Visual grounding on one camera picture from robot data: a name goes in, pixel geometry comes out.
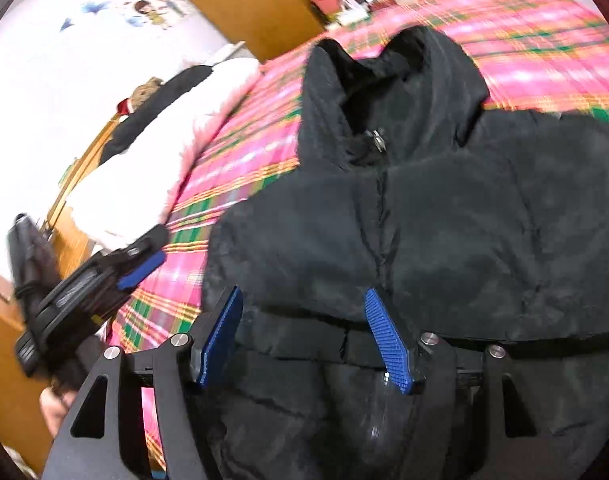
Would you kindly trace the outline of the person left hand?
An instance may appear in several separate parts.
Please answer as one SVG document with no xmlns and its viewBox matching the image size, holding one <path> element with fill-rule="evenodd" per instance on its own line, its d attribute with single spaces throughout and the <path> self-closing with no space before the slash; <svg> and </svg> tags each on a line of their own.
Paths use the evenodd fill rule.
<svg viewBox="0 0 609 480">
<path fill-rule="evenodd" d="M 52 387 L 42 390 L 39 404 L 46 428 L 54 438 L 77 396 L 76 390 L 56 392 Z"/>
</svg>

